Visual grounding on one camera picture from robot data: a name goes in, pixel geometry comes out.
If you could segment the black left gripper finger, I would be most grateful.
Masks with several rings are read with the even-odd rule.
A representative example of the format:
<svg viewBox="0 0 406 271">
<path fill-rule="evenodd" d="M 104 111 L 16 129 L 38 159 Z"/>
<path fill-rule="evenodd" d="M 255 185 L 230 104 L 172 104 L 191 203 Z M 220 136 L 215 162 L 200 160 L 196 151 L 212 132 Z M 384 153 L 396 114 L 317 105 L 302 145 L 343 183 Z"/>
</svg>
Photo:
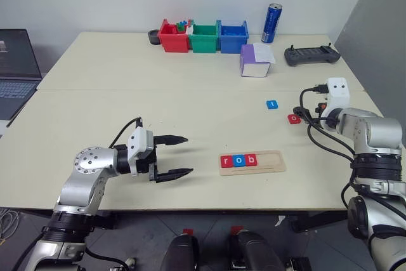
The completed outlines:
<svg viewBox="0 0 406 271">
<path fill-rule="evenodd" d="M 177 180 L 193 171 L 193 168 L 178 168 L 171 169 L 167 173 L 157 173 L 155 175 L 155 182 L 162 183 Z"/>
<path fill-rule="evenodd" d="M 188 138 L 183 136 L 176 136 L 176 135 L 160 135 L 154 136 L 154 147 L 157 145 L 177 145 L 181 143 L 185 143 L 188 141 Z"/>
</svg>

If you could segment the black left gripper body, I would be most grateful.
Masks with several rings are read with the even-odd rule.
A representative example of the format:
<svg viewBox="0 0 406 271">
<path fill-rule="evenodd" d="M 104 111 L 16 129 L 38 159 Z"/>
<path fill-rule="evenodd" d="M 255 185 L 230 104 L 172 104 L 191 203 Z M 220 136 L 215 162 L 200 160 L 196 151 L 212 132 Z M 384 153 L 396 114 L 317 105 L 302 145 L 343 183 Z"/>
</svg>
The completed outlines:
<svg viewBox="0 0 406 271">
<path fill-rule="evenodd" d="M 138 159 L 138 173 L 148 174 L 150 181 L 158 182 L 158 166 L 156 149 L 144 159 Z"/>
</svg>

